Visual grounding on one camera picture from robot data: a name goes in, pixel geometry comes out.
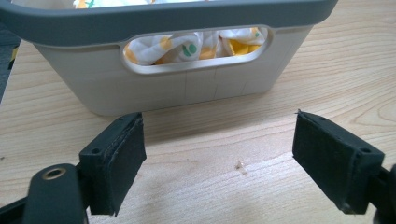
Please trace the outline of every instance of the fabric inside bin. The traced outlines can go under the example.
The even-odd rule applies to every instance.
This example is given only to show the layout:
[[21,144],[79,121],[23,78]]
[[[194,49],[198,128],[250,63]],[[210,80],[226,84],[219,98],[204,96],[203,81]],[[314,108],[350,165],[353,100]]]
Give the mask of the fabric inside bin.
[[[75,8],[120,7],[207,0],[76,0]],[[258,49],[267,37],[258,27],[139,37],[124,48],[124,56],[139,65],[192,62],[245,55]]]

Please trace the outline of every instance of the gray plastic bin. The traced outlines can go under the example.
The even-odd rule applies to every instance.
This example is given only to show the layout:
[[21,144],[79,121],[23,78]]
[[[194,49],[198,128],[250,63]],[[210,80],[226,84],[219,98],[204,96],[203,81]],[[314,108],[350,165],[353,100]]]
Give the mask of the gray plastic bin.
[[[0,20],[33,43],[79,100],[122,115],[268,91],[336,0],[223,0],[73,9],[73,0],[0,0]],[[247,55],[140,66],[123,49],[143,35],[258,26]]]

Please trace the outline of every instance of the small debris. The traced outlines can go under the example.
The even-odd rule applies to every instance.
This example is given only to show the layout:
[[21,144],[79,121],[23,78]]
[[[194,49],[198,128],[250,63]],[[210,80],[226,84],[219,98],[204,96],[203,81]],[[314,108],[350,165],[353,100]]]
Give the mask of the small debris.
[[244,163],[238,160],[238,163],[235,165],[235,170],[241,172],[242,175],[248,175],[248,172],[245,170]]

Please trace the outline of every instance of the yellow pattern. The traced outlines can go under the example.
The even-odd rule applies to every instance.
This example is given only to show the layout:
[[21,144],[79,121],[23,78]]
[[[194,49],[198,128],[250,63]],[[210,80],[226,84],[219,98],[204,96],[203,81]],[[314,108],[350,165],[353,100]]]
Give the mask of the yellow pattern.
[[233,40],[233,39],[229,40],[228,44],[233,56],[249,54],[261,46],[261,45],[242,44],[239,43],[237,40]]
[[259,32],[259,29],[257,27],[252,27],[252,28],[250,28],[250,32],[255,35],[256,33]]
[[168,36],[164,36],[160,40],[160,46],[164,50],[169,50],[172,48],[172,40],[170,40]]
[[216,57],[216,47],[210,48],[202,48],[201,49],[201,54],[199,55],[200,60],[204,59],[214,59]]
[[136,59],[136,56],[134,55],[134,53],[128,47],[129,47],[129,45],[127,45],[125,47],[125,49],[124,49],[124,54],[125,54],[126,58],[129,61],[138,64],[138,60]]

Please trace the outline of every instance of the wooden table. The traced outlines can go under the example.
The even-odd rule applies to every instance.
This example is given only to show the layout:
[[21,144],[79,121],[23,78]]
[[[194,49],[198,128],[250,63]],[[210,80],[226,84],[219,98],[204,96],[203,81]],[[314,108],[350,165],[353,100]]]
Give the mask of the wooden table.
[[[371,205],[345,216],[292,158],[299,108],[384,151],[387,169],[396,162],[396,1],[340,1],[265,94],[144,113],[148,159],[119,216],[91,223],[371,223]],[[42,168],[77,164],[113,119],[22,43],[0,106],[0,205]]]

